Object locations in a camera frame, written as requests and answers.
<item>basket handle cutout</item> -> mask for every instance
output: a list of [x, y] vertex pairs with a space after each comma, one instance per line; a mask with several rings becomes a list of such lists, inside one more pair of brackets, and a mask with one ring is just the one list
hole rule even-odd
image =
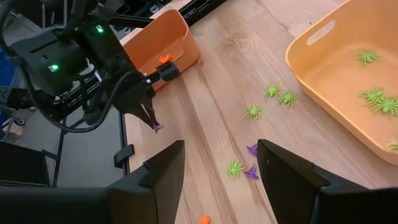
[[312, 45], [319, 39], [321, 39], [324, 35], [329, 33], [333, 28], [335, 28], [336, 21], [332, 20], [328, 22], [328, 24], [324, 25], [320, 30], [316, 31], [316, 33], [312, 34], [310, 38], [307, 40], [307, 45]]

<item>wood grain surface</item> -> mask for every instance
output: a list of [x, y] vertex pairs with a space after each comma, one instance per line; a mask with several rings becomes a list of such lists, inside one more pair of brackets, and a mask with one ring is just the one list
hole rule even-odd
[[[373, 154], [304, 95], [285, 63], [288, 45], [341, 0], [228, 0], [191, 27], [196, 64], [154, 98], [157, 134], [126, 115], [127, 141], [136, 148], [131, 170], [178, 139], [185, 140], [183, 191], [176, 223], [276, 223], [260, 180], [225, 174], [231, 159], [251, 167], [246, 149], [268, 139], [369, 188], [398, 186], [398, 167]], [[293, 108], [262, 97], [278, 84], [299, 95]], [[261, 105], [258, 120], [247, 105]]]

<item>orange object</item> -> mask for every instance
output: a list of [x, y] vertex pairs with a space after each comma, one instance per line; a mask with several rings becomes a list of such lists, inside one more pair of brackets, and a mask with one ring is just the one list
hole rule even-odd
[[[199, 49], [187, 23], [176, 10], [164, 12], [129, 41], [123, 39], [123, 48], [136, 68], [142, 73], [152, 73], [159, 66], [159, 57], [170, 55], [180, 72], [193, 65]], [[166, 82], [154, 83], [155, 90]]]
[[[398, 138], [398, 118], [372, 114], [358, 98], [375, 87], [386, 96], [398, 95], [396, 9], [396, 0], [350, 0], [294, 40], [286, 62], [309, 97], [380, 158], [398, 166], [398, 151], [387, 148]], [[375, 50], [380, 59], [361, 65], [354, 55], [363, 50]]]
[[200, 224], [210, 224], [210, 217], [208, 216], [202, 216], [200, 218]]
[[169, 60], [172, 60], [170, 55], [166, 55], [166, 56], [160, 56], [159, 57], [159, 63], [161, 63], [162, 65], [166, 62], [168, 62]]

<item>black bracket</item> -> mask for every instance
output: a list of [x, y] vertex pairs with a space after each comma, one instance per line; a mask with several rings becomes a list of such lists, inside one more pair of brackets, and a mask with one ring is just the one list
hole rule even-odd
[[123, 168], [123, 163], [127, 162], [129, 157], [134, 155], [134, 146], [132, 144], [122, 148], [119, 152], [117, 152], [114, 157], [114, 166], [116, 168]]

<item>orange bin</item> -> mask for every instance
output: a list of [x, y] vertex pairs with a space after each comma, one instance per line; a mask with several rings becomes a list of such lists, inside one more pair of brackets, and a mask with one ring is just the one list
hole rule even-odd
[[[166, 55], [171, 56], [180, 72], [193, 65], [199, 57], [199, 49], [188, 24], [176, 10], [164, 12], [122, 44], [136, 68], [147, 74], [154, 72], [160, 65], [159, 58]], [[154, 88], [158, 90], [165, 84], [163, 80], [157, 81]]]
[[[294, 40], [286, 62], [304, 92], [380, 158], [398, 165], [398, 116], [373, 113], [363, 98], [375, 87], [398, 96], [398, 1], [350, 0]], [[367, 66], [356, 52], [375, 50]]]

